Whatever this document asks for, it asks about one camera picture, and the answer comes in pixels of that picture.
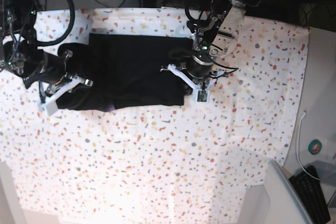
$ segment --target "black cloth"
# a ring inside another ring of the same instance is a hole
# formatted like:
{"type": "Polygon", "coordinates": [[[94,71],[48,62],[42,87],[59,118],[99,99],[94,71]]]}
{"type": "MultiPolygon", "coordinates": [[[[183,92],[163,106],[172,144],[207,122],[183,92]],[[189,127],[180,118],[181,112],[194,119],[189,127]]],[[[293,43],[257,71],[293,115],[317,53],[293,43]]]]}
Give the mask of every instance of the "black cloth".
{"type": "Polygon", "coordinates": [[[133,106],[183,105],[184,82],[162,66],[177,63],[172,49],[191,50],[186,38],[90,35],[88,46],[63,44],[73,51],[67,71],[90,79],[93,87],[81,86],[57,100],[60,109],[108,112],[133,106]]]}

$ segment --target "black keyboard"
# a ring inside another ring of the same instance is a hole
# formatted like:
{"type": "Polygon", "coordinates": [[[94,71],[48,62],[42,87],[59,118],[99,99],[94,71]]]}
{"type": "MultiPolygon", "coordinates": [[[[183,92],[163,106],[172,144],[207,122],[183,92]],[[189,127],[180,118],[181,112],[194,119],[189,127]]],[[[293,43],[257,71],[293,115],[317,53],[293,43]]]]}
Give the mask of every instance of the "black keyboard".
{"type": "MultiPolygon", "coordinates": [[[[318,178],[314,166],[309,166],[306,170],[318,178]]],[[[313,222],[315,224],[326,224],[329,222],[330,215],[320,182],[311,178],[305,172],[291,177],[289,181],[293,185],[294,190],[297,192],[313,222]]]]}

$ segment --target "confetti pattern fabric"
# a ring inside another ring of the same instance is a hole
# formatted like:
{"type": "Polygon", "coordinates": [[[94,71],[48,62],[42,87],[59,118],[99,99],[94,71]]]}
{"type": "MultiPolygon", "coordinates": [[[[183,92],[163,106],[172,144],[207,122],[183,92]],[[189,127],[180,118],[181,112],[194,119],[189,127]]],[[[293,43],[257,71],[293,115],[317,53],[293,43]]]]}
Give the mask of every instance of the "confetti pattern fabric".
{"type": "MultiPolygon", "coordinates": [[[[60,36],[68,12],[39,13],[40,40],[60,36]]],[[[179,9],[79,10],[64,42],[89,33],[190,37],[179,9]]],[[[37,86],[0,76],[0,160],[23,208],[93,223],[234,223],[246,189],[270,159],[284,164],[299,107],[308,29],[246,17],[221,63],[210,103],[37,112],[37,86]]],[[[55,53],[57,46],[46,48],[55,53]]]]}

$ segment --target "metal bracket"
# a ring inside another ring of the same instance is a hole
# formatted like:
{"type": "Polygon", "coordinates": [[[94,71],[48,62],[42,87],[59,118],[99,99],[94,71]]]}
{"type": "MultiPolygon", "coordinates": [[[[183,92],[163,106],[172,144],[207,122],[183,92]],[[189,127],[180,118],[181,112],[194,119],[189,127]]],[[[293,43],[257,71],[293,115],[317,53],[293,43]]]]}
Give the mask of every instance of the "metal bracket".
{"type": "Polygon", "coordinates": [[[214,25],[216,24],[217,21],[218,21],[217,17],[215,17],[215,16],[211,17],[210,24],[207,27],[204,27],[204,28],[200,29],[199,34],[203,35],[206,31],[211,30],[214,27],[214,25]]]}
{"type": "Polygon", "coordinates": [[[220,56],[227,53],[228,46],[232,40],[233,33],[244,20],[246,11],[240,7],[233,5],[224,19],[218,34],[210,47],[211,56],[220,56]]]}
{"type": "MultiPolygon", "coordinates": [[[[205,89],[201,84],[195,84],[188,76],[179,71],[176,65],[170,64],[167,68],[171,73],[180,77],[189,87],[193,89],[193,101],[195,102],[209,102],[210,101],[210,88],[216,83],[216,79],[212,80],[205,89]]],[[[217,76],[222,76],[225,73],[224,70],[218,70],[217,76]]]]}

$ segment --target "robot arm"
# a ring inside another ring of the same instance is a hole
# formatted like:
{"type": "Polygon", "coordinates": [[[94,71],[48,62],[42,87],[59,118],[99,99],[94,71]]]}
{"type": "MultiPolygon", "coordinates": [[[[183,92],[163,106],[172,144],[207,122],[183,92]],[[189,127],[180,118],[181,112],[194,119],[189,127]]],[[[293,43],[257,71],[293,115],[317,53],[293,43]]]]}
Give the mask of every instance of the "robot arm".
{"type": "Polygon", "coordinates": [[[206,0],[200,4],[203,9],[196,19],[190,13],[189,0],[186,0],[188,27],[195,34],[193,51],[187,62],[181,62],[180,66],[169,65],[167,69],[188,84],[195,102],[208,102],[209,89],[216,80],[238,70],[223,66],[217,60],[227,53],[234,32],[244,19],[246,6],[256,7],[260,1],[206,0]],[[204,11],[209,15],[206,20],[201,20],[204,11]],[[220,70],[213,71],[214,66],[220,70]]]}
{"type": "Polygon", "coordinates": [[[56,100],[77,86],[87,88],[92,81],[69,72],[68,60],[72,52],[66,50],[62,55],[52,55],[38,47],[61,43],[70,34],[75,22],[75,6],[67,0],[70,8],[69,26],[65,33],[54,41],[37,40],[34,24],[36,10],[34,0],[0,0],[0,72],[7,71],[21,77],[28,89],[39,82],[39,107],[49,115],[57,111],[56,100]],[[3,45],[3,39],[10,36],[12,41],[3,45]],[[49,87],[44,90],[43,84],[49,87]]]}

